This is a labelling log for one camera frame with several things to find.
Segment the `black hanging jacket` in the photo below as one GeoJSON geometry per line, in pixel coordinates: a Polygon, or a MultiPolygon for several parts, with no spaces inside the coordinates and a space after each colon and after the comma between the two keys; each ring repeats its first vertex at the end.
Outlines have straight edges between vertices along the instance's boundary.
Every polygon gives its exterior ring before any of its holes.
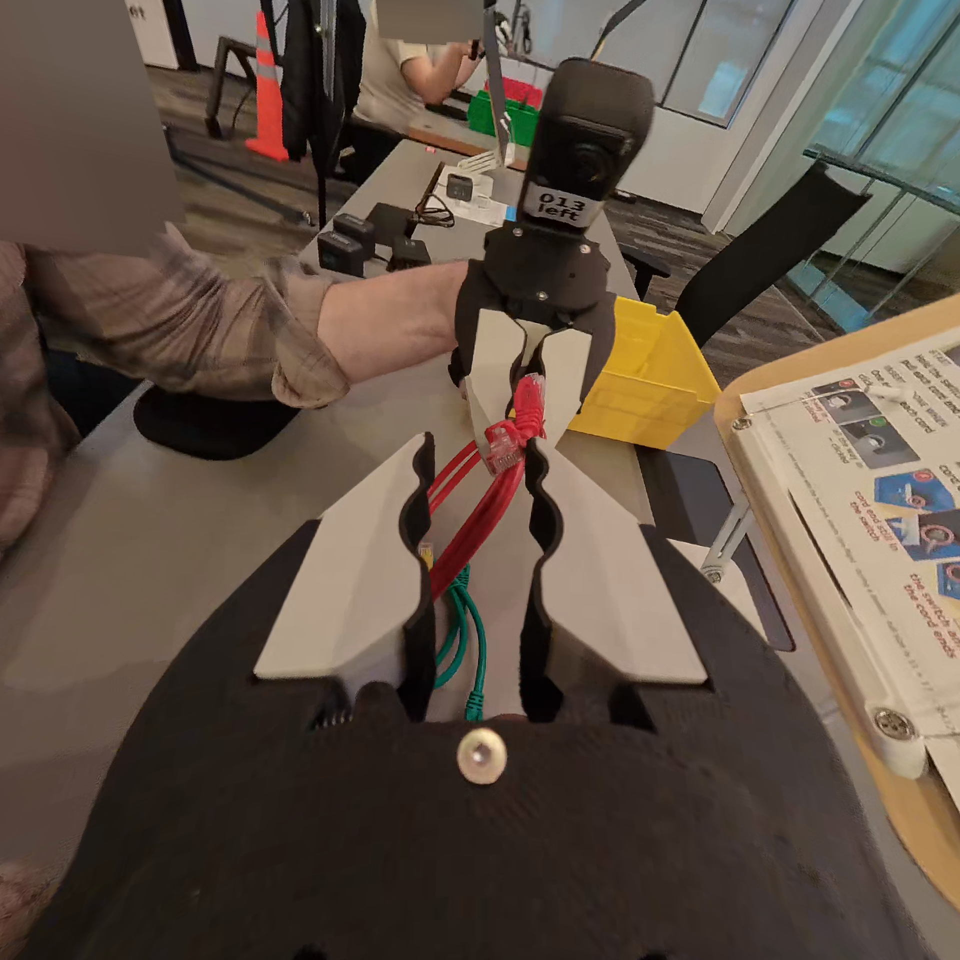
{"type": "Polygon", "coordinates": [[[289,160],[310,156],[324,186],[356,107],[366,18],[357,1],[291,1],[282,54],[282,138],[289,160]]]}

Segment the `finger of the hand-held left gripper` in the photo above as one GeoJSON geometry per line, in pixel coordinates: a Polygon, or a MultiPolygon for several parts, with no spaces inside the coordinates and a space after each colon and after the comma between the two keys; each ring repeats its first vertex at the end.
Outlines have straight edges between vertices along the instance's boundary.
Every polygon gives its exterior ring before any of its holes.
{"type": "Polygon", "coordinates": [[[514,410],[516,378],[523,377],[542,340],[541,323],[514,319],[492,308],[479,310],[472,358],[463,363],[469,366],[463,390],[477,445],[487,445],[487,429],[514,410]]]}
{"type": "Polygon", "coordinates": [[[547,334],[538,348],[543,368],[543,430],[547,445],[556,445],[582,405],[582,390],[590,359],[590,335],[580,330],[547,334]]]}

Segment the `orange traffic cone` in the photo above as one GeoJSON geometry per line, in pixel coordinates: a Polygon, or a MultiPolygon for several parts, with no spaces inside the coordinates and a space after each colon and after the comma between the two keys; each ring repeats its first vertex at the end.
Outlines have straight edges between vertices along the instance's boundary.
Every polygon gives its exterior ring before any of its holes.
{"type": "Polygon", "coordinates": [[[270,39],[268,17],[256,15],[256,135],[247,138],[246,149],[275,162],[288,162],[283,143],[283,102],[276,56],[270,39]]]}

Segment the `metal stand bracket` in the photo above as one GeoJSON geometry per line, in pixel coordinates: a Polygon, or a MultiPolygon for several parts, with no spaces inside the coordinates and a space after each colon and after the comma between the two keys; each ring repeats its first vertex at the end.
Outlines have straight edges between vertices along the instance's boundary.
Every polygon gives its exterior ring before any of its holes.
{"type": "Polygon", "coordinates": [[[703,576],[714,586],[722,583],[727,567],[751,529],[753,519],[753,511],[746,498],[740,497],[733,501],[701,564],[703,576]]]}

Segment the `white power adapter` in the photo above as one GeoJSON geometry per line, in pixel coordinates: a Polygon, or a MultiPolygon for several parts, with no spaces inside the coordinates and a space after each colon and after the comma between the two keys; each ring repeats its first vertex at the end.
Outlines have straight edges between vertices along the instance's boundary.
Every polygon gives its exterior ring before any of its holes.
{"type": "Polygon", "coordinates": [[[506,220],[508,208],[494,199],[495,179],[457,166],[441,166],[436,196],[456,219],[464,219],[497,228],[506,220]]]}

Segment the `yellow plastic bin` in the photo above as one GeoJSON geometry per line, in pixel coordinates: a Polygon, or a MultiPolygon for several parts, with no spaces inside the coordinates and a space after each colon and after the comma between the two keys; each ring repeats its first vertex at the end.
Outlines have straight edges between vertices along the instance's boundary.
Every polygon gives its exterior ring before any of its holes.
{"type": "Polygon", "coordinates": [[[573,431],[667,450],[721,393],[682,317],[618,296],[606,365],[571,420],[573,431]]]}

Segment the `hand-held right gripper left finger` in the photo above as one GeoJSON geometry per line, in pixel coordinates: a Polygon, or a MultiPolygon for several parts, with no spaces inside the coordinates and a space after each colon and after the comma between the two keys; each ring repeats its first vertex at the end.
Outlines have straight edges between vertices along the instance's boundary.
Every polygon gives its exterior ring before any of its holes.
{"type": "Polygon", "coordinates": [[[415,434],[318,520],[253,667],[260,681],[330,680],[347,710],[369,683],[426,719],[436,681],[436,615],[419,549],[430,527],[435,441],[415,434]]]}

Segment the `black round pad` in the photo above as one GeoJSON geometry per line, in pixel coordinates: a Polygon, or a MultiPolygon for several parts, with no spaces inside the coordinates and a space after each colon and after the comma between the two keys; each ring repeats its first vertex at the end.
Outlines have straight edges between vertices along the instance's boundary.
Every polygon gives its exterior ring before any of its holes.
{"type": "Polygon", "coordinates": [[[207,462],[243,459],[263,450],[300,413],[276,400],[236,401],[152,386],[133,407],[148,442],[207,462]]]}

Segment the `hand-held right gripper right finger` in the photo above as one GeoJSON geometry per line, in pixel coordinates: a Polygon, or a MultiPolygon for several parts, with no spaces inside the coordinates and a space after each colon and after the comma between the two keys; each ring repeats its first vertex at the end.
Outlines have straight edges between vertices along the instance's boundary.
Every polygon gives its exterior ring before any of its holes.
{"type": "Polygon", "coordinates": [[[647,541],[649,528],[537,438],[526,451],[535,563],[519,646],[531,721],[554,721],[577,692],[615,721],[644,712],[641,688],[710,683],[647,541]]]}

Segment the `long work table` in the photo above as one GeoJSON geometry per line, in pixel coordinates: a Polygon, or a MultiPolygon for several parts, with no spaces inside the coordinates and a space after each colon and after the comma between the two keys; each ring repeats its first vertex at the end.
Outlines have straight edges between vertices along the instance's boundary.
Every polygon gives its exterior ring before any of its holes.
{"type": "Polygon", "coordinates": [[[425,109],[414,117],[405,136],[425,146],[447,150],[462,157],[494,152],[498,148],[495,135],[472,130],[467,121],[451,119],[425,109]]]}

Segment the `green plastic bin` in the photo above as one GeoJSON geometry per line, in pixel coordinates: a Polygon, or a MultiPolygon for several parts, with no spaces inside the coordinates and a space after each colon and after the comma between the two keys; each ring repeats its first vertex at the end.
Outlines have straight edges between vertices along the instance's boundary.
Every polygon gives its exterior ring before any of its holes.
{"type": "MultiPolygon", "coordinates": [[[[526,99],[506,100],[510,135],[518,146],[532,147],[543,98],[544,91],[534,87],[531,95],[526,99]]],[[[494,113],[487,90],[479,91],[472,97],[467,108],[466,123],[467,127],[476,134],[487,137],[495,135],[494,113]]]]}

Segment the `person's plaid shirt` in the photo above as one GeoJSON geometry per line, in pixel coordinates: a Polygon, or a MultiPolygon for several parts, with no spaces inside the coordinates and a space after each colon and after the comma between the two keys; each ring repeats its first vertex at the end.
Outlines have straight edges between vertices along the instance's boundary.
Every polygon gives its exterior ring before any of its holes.
{"type": "Polygon", "coordinates": [[[3,241],[2,551],[31,525],[80,440],[49,389],[42,333],[167,392],[319,408],[350,389],[318,334],[325,296],[347,281],[291,257],[230,278],[172,224],[143,257],[3,241]]]}

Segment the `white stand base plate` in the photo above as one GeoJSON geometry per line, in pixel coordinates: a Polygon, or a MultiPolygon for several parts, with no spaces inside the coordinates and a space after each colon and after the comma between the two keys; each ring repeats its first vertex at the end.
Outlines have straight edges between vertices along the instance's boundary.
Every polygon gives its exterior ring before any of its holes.
{"type": "MultiPolygon", "coordinates": [[[[705,546],[672,538],[668,538],[668,542],[678,549],[680,554],[698,570],[702,568],[702,565],[710,553],[710,549],[705,546]]],[[[714,588],[738,610],[738,613],[750,623],[763,637],[764,641],[769,642],[766,630],[762,624],[760,612],[750,592],[748,581],[740,569],[739,564],[731,560],[723,567],[721,573],[722,576],[718,582],[714,583],[714,588]]]]}

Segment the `white corner clip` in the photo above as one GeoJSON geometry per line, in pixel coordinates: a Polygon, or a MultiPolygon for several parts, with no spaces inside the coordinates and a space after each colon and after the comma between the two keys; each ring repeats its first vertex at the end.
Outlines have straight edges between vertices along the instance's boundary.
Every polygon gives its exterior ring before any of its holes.
{"type": "Polygon", "coordinates": [[[868,701],[865,714],[871,745],[894,775],[917,781],[928,772],[925,740],[906,713],[886,703],[868,701]]]}

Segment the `wooden board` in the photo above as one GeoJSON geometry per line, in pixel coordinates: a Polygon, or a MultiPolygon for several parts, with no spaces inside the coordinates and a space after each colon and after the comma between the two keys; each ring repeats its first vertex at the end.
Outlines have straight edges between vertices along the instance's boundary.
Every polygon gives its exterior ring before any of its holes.
{"type": "Polygon", "coordinates": [[[840,592],[817,557],[786,488],[779,485],[759,449],[756,428],[742,424],[750,418],[742,396],[802,378],[824,378],[832,370],[864,365],[882,354],[904,350],[922,337],[953,333],[958,330],[958,301],[958,294],[953,294],[751,370],[727,387],[714,406],[714,422],[742,492],[726,526],[743,514],[755,520],[798,615],[806,647],[816,658],[866,763],[886,820],[906,855],[954,910],[959,907],[958,809],[939,774],[908,779],[886,764],[890,750],[881,747],[885,736],[864,712],[854,677],[839,652],[838,632],[843,624],[840,592]]]}

